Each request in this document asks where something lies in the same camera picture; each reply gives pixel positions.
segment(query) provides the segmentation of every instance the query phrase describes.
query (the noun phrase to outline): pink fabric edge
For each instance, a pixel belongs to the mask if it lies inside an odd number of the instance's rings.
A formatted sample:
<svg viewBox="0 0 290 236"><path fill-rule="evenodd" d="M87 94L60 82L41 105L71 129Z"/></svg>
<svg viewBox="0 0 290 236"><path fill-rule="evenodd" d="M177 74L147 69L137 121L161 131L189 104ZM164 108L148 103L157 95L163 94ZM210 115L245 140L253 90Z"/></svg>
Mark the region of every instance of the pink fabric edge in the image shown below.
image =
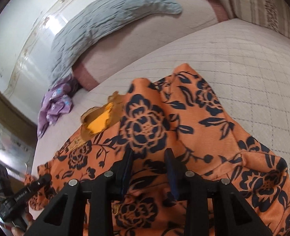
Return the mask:
<svg viewBox="0 0 290 236"><path fill-rule="evenodd" d="M207 0L214 10L218 22L229 20L228 14L218 0Z"/></svg>
<svg viewBox="0 0 290 236"><path fill-rule="evenodd" d="M72 66L73 75L80 83L88 91L91 91L93 88L99 85L94 77L87 71L85 65L78 59L75 64Z"/></svg>

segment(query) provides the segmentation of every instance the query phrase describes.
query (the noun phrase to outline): purple floral cloth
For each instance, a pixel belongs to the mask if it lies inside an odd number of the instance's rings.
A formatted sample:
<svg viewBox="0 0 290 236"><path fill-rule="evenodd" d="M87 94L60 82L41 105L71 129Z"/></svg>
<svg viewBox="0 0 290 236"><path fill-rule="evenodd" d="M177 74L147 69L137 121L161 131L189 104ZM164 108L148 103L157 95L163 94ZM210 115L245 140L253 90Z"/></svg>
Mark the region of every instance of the purple floral cloth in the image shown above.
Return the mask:
<svg viewBox="0 0 290 236"><path fill-rule="evenodd" d="M41 109L38 115L37 136L40 139L49 125L55 124L61 114L72 110L71 97L78 89L78 82L72 74L61 79L49 90L41 101Z"/></svg>

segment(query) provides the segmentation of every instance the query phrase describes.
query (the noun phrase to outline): pillow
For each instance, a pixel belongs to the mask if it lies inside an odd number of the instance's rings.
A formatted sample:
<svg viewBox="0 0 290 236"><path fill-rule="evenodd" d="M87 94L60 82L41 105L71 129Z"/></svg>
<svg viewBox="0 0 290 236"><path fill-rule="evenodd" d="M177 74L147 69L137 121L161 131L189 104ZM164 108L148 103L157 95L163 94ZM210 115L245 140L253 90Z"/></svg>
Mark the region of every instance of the pillow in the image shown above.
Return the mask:
<svg viewBox="0 0 290 236"><path fill-rule="evenodd" d="M176 0L180 15L155 14L139 19L103 37L73 65L73 74L86 89L101 82L137 59L183 36L228 20L217 0Z"/></svg>
<svg viewBox="0 0 290 236"><path fill-rule="evenodd" d="M72 18L55 36L49 79L56 83L78 57L100 38L154 13L179 14L175 0L96 0Z"/></svg>
<svg viewBox="0 0 290 236"><path fill-rule="evenodd" d="M290 8L284 0L231 0L236 16L290 39Z"/></svg>

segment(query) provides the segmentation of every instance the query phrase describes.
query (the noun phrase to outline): finger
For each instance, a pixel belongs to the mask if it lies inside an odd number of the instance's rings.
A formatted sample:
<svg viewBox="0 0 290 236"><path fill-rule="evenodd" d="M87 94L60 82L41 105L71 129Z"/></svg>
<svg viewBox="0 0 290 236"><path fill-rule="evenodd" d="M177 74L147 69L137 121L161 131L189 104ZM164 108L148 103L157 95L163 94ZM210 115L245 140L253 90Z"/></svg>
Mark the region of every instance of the finger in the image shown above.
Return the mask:
<svg viewBox="0 0 290 236"><path fill-rule="evenodd" d="M20 230L18 227L12 227L11 229L13 236L23 236L24 232Z"/></svg>
<svg viewBox="0 0 290 236"><path fill-rule="evenodd" d="M33 221L33 217L32 217L32 214L31 214L31 213L27 213L27 214L26 214L26 220L27 220L28 222Z"/></svg>
<svg viewBox="0 0 290 236"><path fill-rule="evenodd" d="M34 222L34 220L31 220L31 221L28 222L28 227L27 227L27 229L29 229L29 227L31 227L31 225L32 225L33 222Z"/></svg>

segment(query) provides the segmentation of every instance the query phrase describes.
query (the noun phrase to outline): orange floral fabric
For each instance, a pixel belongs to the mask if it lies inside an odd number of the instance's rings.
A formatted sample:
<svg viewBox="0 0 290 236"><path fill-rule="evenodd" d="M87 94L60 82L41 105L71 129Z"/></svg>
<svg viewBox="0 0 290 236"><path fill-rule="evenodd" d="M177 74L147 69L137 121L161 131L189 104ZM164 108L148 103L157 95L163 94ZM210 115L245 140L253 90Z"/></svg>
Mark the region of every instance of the orange floral fabric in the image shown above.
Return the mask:
<svg viewBox="0 0 290 236"><path fill-rule="evenodd" d="M290 232L285 160L231 119L208 83L188 64L155 83L135 79L124 97L121 121L69 149L79 135L80 130L51 161L38 167L39 176L51 173L52 181L30 200L33 209L44 208L70 179L92 180L109 170L130 147L130 188L124 202L113 203L115 235L183 235L186 202L174 200L164 164L164 151L171 148L178 160L205 179L229 178L273 235ZM211 201L209 220L214 235Z"/></svg>

